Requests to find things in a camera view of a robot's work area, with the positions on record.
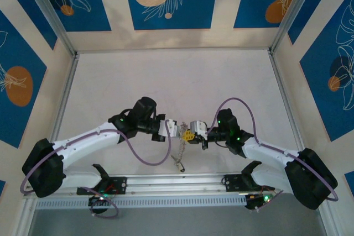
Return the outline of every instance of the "yellow object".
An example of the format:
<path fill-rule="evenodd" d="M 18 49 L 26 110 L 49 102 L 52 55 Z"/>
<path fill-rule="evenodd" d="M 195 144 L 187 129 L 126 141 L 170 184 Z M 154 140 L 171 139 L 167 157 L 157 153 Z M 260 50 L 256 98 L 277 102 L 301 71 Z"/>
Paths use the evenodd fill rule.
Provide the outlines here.
<path fill-rule="evenodd" d="M 190 141 L 190 140 L 194 139 L 194 134 L 190 130 L 187 130 L 186 132 L 184 132 L 182 139 L 184 139 L 186 141 Z"/>

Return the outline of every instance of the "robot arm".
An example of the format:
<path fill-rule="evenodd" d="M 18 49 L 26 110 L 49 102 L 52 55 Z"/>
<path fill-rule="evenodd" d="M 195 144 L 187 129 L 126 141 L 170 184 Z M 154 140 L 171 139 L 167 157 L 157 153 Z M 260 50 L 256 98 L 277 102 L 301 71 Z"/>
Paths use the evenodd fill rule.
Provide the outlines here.
<path fill-rule="evenodd" d="M 156 106 L 152 99 L 143 97 L 132 109 L 124 110 L 93 130 L 54 143 L 47 139 L 38 141 L 22 167 L 25 175 L 46 155 L 53 155 L 29 177 L 34 192 L 38 197 L 46 197 L 60 188 L 85 186 L 98 189 L 109 186 L 112 180 L 100 165 L 93 165 L 99 174 L 73 172 L 67 168 L 92 152 L 124 141 L 125 138 L 117 131 L 122 132 L 127 139 L 133 138 L 138 132 L 144 132 L 152 134 L 152 141 L 164 142 L 168 136 L 168 127 L 170 136 L 178 137 L 179 127 L 176 121 L 165 119 L 164 114 L 156 116 Z"/>
<path fill-rule="evenodd" d="M 240 130 L 230 109 L 220 110 L 217 122 L 218 127 L 212 129 L 207 128 L 202 121 L 191 122 L 191 134 L 194 136 L 190 137 L 188 142 L 201 143 L 205 150 L 209 142 L 225 141 L 226 147 L 233 154 L 254 160 L 239 176 L 232 177 L 237 179 L 234 180 L 235 187 L 241 187 L 240 191 L 245 191 L 245 188 L 247 191 L 260 191 L 262 186 L 273 190 L 279 188 L 284 192 L 293 193 L 304 206 L 317 209 L 331 191 L 293 157 L 306 162 L 332 188 L 337 187 L 338 183 L 333 174 L 313 150 L 306 148 L 297 152 L 259 141 L 253 134 Z"/>

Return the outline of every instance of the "white floor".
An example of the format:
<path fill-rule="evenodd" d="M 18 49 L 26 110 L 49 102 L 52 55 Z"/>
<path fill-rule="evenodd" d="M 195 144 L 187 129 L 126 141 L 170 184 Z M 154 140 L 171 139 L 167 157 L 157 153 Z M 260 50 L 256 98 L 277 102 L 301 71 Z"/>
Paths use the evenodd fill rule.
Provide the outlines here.
<path fill-rule="evenodd" d="M 189 124 L 204 120 L 211 125 L 219 105 L 229 97 L 246 101 L 254 112 L 258 136 L 275 145 L 296 149 L 279 88 L 265 50 L 175 49 L 135 50 L 105 54 L 82 54 L 72 84 L 59 139 L 73 137 L 106 122 L 123 109 L 148 96 L 157 112 Z M 247 109 L 229 102 L 242 129 L 252 132 Z M 139 133 L 131 140 L 144 159 L 157 162 L 168 143 L 152 142 Z M 179 141 L 173 141 L 172 154 Z M 188 145 L 182 163 L 185 173 L 241 171 L 250 161 L 215 144 L 208 150 Z M 75 166 L 101 164 L 111 175 L 178 174 L 169 158 L 163 165 L 141 164 L 126 143 L 91 154 Z"/>

